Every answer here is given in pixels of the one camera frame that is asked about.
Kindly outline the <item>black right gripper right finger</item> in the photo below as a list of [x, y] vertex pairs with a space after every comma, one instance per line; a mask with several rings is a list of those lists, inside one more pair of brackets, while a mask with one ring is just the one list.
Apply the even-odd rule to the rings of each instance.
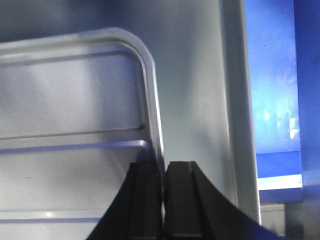
[[172, 161], [165, 176], [167, 240], [279, 240], [233, 205], [194, 161]]

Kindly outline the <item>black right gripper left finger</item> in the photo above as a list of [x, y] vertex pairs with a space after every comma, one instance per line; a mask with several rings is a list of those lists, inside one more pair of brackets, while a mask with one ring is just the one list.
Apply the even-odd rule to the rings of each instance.
[[161, 240], [162, 184], [157, 164], [131, 163], [117, 195], [88, 240]]

